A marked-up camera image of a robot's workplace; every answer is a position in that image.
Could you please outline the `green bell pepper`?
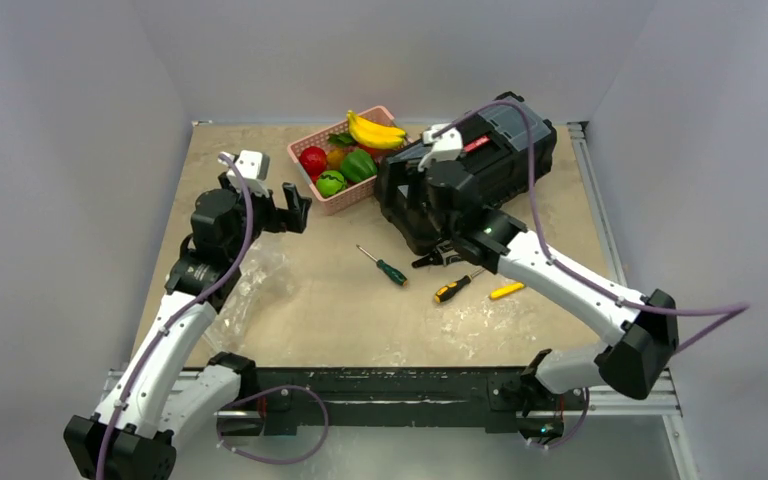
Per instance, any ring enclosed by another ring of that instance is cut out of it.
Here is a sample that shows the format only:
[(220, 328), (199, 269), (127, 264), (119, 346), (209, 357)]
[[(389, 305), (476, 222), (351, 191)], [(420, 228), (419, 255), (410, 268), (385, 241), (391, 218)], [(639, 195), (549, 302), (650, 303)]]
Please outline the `green bell pepper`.
[(377, 164), (365, 150), (357, 149), (348, 153), (340, 165), (341, 174), (351, 183), (358, 184), (378, 173)]

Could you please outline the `green striped melon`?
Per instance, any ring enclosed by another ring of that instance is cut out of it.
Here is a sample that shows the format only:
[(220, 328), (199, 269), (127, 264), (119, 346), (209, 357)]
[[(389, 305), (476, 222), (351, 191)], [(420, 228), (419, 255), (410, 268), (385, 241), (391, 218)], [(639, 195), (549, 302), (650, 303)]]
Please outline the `green striped melon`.
[(348, 181), (337, 170), (326, 170), (318, 176), (315, 186), (323, 198), (330, 198), (348, 188)]

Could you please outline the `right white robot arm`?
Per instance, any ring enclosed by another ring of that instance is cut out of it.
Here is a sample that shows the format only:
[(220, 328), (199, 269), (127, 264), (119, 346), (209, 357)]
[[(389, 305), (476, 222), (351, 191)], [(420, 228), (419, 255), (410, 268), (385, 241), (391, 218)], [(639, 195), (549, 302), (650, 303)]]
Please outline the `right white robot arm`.
[(579, 350), (549, 350), (527, 367), (524, 399), (544, 407), (575, 387), (609, 386), (646, 399), (678, 350), (674, 299), (612, 282), (541, 240), (501, 205), (527, 191), (522, 155), (444, 161), (420, 169), (406, 152), (385, 158), (375, 186), (383, 216), (424, 255), (449, 243), (460, 258), (519, 281), (574, 315), (599, 338)]

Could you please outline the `clear zip top bag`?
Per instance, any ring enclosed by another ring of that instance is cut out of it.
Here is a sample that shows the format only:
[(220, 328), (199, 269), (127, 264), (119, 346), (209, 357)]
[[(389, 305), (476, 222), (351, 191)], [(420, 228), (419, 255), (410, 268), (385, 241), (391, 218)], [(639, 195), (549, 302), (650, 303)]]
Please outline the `clear zip top bag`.
[(241, 263), (241, 276), (203, 339), (214, 353), (238, 353), (256, 318), (275, 302), (288, 300), (296, 290), (281, 241), (258, 240)]

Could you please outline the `pink plastic basket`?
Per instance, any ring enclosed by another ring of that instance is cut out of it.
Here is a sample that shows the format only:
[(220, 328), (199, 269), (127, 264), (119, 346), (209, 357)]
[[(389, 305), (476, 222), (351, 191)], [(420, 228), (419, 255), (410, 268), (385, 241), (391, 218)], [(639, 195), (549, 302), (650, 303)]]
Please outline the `pink plastic basket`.
[[(370, 120), (372, 122), (382, 124), (385, 126), (393, 126), (398, 127), (395, 123), (395, 117), (391, 114), (391, 112), (384, 106), (375, 106), (370, 109), (361, 111), (361, 112), (355, 112), (358, 115), (366, 118), (367, 120)], [(361, 183), (354, 184), (348, 181), (348, 188), (342, 191), (339, 194), (336, 194), (330, 198), (323, 198), (319, 192), (316, 189), (315, 182), (316, 179), (311, 179), (309, 175), (305, 172), (303, 167), (300, 165), (298, 161), (298, 155), (307, 147), (309, 146), (317, 146), (322, 148), (326, 153), (331, 151), (332, 149), (335, 149), (337, 147), (330, 145), (327, 142), (327, 137), (330, 133), (340, 133), (340, 132), (348, 132), (348, 121), (347, 118), (342, 120), (339, 123), (336, 123), (334, 125), (331, 125), (327, 128), (321, 129), (313, 134), (309, 134), (299, 140), (296, 140), (292, 143), (290, 143), (287, 146), (287, 152), (290, 156), (291, 161), (294, 163), (296, 167), (300, 170), (302, 176), (307, 181), (308, 185), (310, 186), (312, 192), (314, 193), (315, 199), (318, 200), (322, 207), (324, 208), (324, 211), (328, 215), (335, 214), (341, 210), (344, 210), (356, 203), (358, 203), (361, 200), (364, 200), (368, 197), (370, 197), (373, 193), (373, 187), (375, 185), (375, 181), (377, 178), (377, 175), (375, 177), (369, 178)], [(390, 149), (390, 150), (378, 150), (371, 147), (367, 147), (364, 145), (356, 144), (353, 147), (350, 148), (340, 148), (345, 149), (348, 153), (350, 153), (353, 150), (362, 149), (367, 151), (372, 157), (375, 163), (377, 164), (377, 168), (379, 171), (379, 164), (382, 161), (383, 157), (389, 153), (392, 153), (396, 151), (397, 149), (405, 146), (408, 141), (410, 140), (410, 137), (407, 135), (404, 143), (396, 148), (396, 149)]]

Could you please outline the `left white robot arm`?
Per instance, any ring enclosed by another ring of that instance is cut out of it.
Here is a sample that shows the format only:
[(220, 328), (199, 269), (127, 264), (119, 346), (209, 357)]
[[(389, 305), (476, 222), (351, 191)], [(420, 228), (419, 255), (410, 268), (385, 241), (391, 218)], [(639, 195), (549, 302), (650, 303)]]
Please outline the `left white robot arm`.
[(230, 405), (253, 414), (262, 429), (267, 401), (254, 361), (215, 355), (195, 384), (172, 398), (173, 387), (199, 339), (241, 277), (240, 265), (263, 232), (303, 233), (312, 204), (292, 183), (276, 206), (258, 179), (241, 193), (231, 173), (198, 196), (178, 258), (169, 271), (155, 319), (131, 363), (89, 417), (73, 416), (63, 438), (85, 479), (167, 479), (186, 435)]

